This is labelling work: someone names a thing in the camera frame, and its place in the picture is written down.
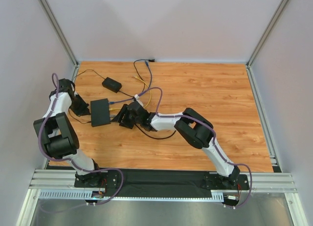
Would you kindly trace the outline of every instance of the wood surface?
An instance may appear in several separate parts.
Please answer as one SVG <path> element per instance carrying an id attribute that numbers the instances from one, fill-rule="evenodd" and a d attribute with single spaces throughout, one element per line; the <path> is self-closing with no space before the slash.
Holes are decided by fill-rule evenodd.
<path id="1" fill-rule="evenodd" d="M 272 172 L 260 119 L 247 77 L 245 65 L 149 63 L 153 72 L 152 86 L 163 89 L 160 113 L 178 113 L 191 107 L 209 120 L 217 133 L 219 144 L 234 163 L 245 163 L 253 172 Z M 143 79 L 150 75 L 143 62 L 136 64 Z M 134 95 L 143 84 L 134 79 L 132 62 L 82 62 L 78 73 L 93 69 L 103 77 L 122 83 L 122 91 Z M 90 104 L 92 100 L 108 98 L 117 101 L 128 98 L 102 87 L 103 79 L 93 71 L 76 78 L 76 91 Z M 149 93 L 141 97 L 145 104 Z M 159 91 L 152 91 L 147 107 L 154 112 Z M 122 103 L 110 108 L 121 108 Z M 169 170 L 215 170 L 203 151 L 191 147 L 179 133 L 166 140 L 154 140 L 117 123 L 92 127 L 69 116 L 78 135 L 80 148 L 101 167 L 145 168 Z M 79 117 L 82 122 L 90 116 Z M 170 135 L 171 131 L 149 132 L 155 137 Z"/>

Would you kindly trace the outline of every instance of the white backdrop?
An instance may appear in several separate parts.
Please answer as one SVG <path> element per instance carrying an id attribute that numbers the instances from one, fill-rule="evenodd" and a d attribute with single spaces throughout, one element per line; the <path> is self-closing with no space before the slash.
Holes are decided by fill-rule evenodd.
<path id="1" fill-rule="evenodd" d="M 313 225 L 313 0 L 291 0 L 252 71 L 280 165 L 291 172 Z"/>
<path id="2" fill-rule="evenodd" d="M 48 0 L 78 60 L 246 62 L 281 0 Z"/>
<path id="3" fill-rule="evenodd" d="M 33 122 L 49 106 L 52 72 L 73 65 L 37 0 L 0 0 L 0 225 L 15 225 L 44 161 Z"/>

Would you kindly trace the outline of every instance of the metal frame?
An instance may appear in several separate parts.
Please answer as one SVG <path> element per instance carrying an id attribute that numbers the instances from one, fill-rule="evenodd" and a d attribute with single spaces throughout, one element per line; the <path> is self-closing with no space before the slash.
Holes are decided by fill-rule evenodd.
<path id="1" fill-rule="evenodd" d="M 260 52 L 262 46 L 268 39 L 269 34 L 272 32 L 273 28 L 277 24 L 281 14 L 283 13 L 285 7 L 290 0 L 282 0 L 277 7 L 273 17 L 271 18 L 267 28 L 265 29 L 262 37 L 260 38 L 256 48 L 254 49 L 250 59 L 246 63 L 246 69 L 248 78 L 250 81 L 253 96 L 258 109 L 260 121 L 265 134 L 265 138 L 268 145 L 268 150 L 270 153 L 271 163 L 273 166 L 279 166 L 277 155 L 275 152 L 274 141 L 272 140 L 272 134 L 268 126 L 267 118 L 262 107 L 262 101 L 259 97 L 258 89 L 255 85 L 255 80 L 251 65 L 256 59 L 258 53 Z M 58 35 L 61 43 L 63 44 L 69 58 L 72 60 L 75 69 L 72 79 L 77 75 L 79 69 L 79 63 L 76 60 L 64 34 L 61 31 L 59 24 L 57 23 L 53 12 L 47 2 L 47 0 L 39 0 L 43 10 L 47 14 L 56 34 Z M 31 219 L 35 212 L 35 206 L 38 198 L 40 197 L 41 190 L 45 190 L 47 193 L 51 191 L 56 192 L 75 192 L 82 191 L 82 189 L 74 188 L 75 181 L 75 171 L 74 170 L 35 170 L 34 176 L 31 180 L 29 190 L 27 192 L 26 198 L 24 200 L 22 210 L 17 222 L 18 226 L 30 225 Z M 288 202 L 288 207 L 291 213 L 292 220 L 295 225 L 308 225 L 305 218 L 301 202 L 299 200 L 297 189 L 295 188 L 291 174 L 289 173 L 252 173 L 253 185 L 252 193 L 285 193 L 286 200 Z M 94 189 L 83 189 L 83 191 L 91 191 Z M 212 192 L 220 193 L 219 190 L 213 190 Z M 223 191 L 223 193 L 232 192 L 231 190 Z M 136 198 L 127 198 L 126 200 L 138 200 Z M 171 201 L 171 199 L 149 199 L 150 201 Z M 182 201 L 191 201 L 190 199 L 181 199 Z"/>

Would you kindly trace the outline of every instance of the purple cable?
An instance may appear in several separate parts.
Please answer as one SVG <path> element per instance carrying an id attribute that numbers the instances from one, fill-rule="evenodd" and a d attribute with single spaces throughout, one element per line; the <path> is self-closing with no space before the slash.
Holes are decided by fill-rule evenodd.
<path id="1" fill-rule="evenodd" d="M 50 118 L 50 116 L 52 115 L 53 113 L 53 110 L 54 110 L 54 107 L 56 105 L 56 102 L 58 100 L 58 97 L 59 97 L 59 88 L 60 88 L 60 85 L 59 85 L 59 78 L 58 78 L 58 75 L 56 73 L 53 73 L 52 74 L 52 82 L 53 82 L 53 85 L 55 86 L 56 88 L 56 94 L 55 94 L 55 98 L 52 102 L 52 106 L 51 106 L 51 111 L 48 113 L 48 115 L 45 117 L 43 123 L 41 124 L 41 127 L 39 129 L 39 132 L 38 132 L 38 146 L 39 146 L 39 150 L 40 152 L 42 153 L 42 155 L 47 158 L 48 160 L 50 161 L 70 161 L 72 163 L 72 165 L 74 167 L 76 167 L 77 169 L 81 170 L 81 171 L 84 171 L 84 172 L 89 172 L 89 173 L 96 173 L 96 172 L 102 172 L 102 171 L 109 171 L 109 170 L 115 170 L 115 171 L 118 171 L 120 174 L 121 174 L 121 184 L 119 186 L 119 188 L 116 190 L 116 192 L 111 196 L 109 197 L 108 199 L 102 201 L 102 202 L 99 202 L 99 203 L 96 203 L 96 205 L 102 205 L 104 203 L 107 203 L 109 202 L 110 200 L 112 200 L 112 198 L 114 198 L 118 192 L 120 191 L 120 189 L 122 188 L 123 186 L 123 183 L 124 183 L 124 175 L 123 175 L 123 172 L 120 170 L 120 169 L 117 169 L 117 168 L 105 168 L 105 169 L 99 169 L 99 170 L 86 170 L 86 169 L 83 169 L 79 166 L 77 166 L 74 161 L 70 158 L 64 158 L 64 159 L 54 159 L 52 157 L 50 157 L 49 155 L 47 155 L 45 152 L 44 152 L 44 149 L 42 147 L 42 143 L 41 143 L 41 137 L 43 135 L 43 131 L 44 131 L 44 127 L 45 127 L 45 124 L 47 123 L 48 119 Z M 81 205 L 77 205 L 75 207 L 71 207 L 67 210 L 60 210 L 60 211 L 46 211 L 44 209 L 42 209 L 42 206 L 40 205 L 40 209 L 44 212 L 44 213 L 51 213 L 51 214 L 56 214 L 56 213 L 61 213 L 61 212 L 65 212 L 65 211 L 68 211 L 68 210 L 73 210 L 73 209 L 76 209 L 76 208 L 79 208 L 81 206 L 84 206 L 86 204 L 81 204 Z"/>
<path id="2" fill-rule="evenodd" d="M 162 88 L 160 87 L 152 87 L 152 88 L 149 88 L 147 90 L 145 90 L 144 92 L 142 92 L 141 94 L 139 94 L 139 96 L 143 95 L 144 93 L 146 93 L 147 91 L 149 90 L 152 90 L 152 89 L 159 89 L 160 90 L 160 98 L 158 100 L 158 103 L 157 103 L 157 106 L 156 106 L 156 115 L 158 117 L 185 117 L 185 118 L 188 118 L 188 119 L 191 119 L 203 126 L 205 126 L 207 129 L 209 129 L 212 133 L 213 133 L 213 146 L 215 148 L 215 150 L 217 151 L 217 153 L 220 155 L 220 157 L 223 159 L 224 162 L 228 163 L 229 165 L 232 165 L 232 166 L 245 166 L 248 171 L 249 171 L 249 175 L 250 175 L 250 189 L 249 189 L 249 192 L 248 192 L 248 196 L 247 198 L 239 205 L 236 206 L 236 208 L 239 208 L 239 207 L 242 207 L 243 205 L 245 205 L 248 201 L 248 199 L 250 198 L 251 196 L 251 191 L 252 191 L 252 172 L 251 172 L 251 169 L 248 165 L 244 164 L 244 163 L 232 163 L 232 162 L 229 162 L 226 160 L 226 158 L 221 154 L 220 150 L 218 149 L 217 145 L 215 144 L 215 139 L 216 139 L 216 132 L 213 130 L 213 128 L 211 128 L 209 125 L 193 118 L 193 117 L 190 117 L 190 116 L 187 116 L 187 115 L 182 115 L 182 114 L 179 114 L 179 115 L 159 115 L 158 114 L 158 109 L 159 109 L 159 106 L 160 106 L 160 103 L 161 103 L 161 100 L 162 100 L 162 97 L 163 97 L 163 90 Z"/>

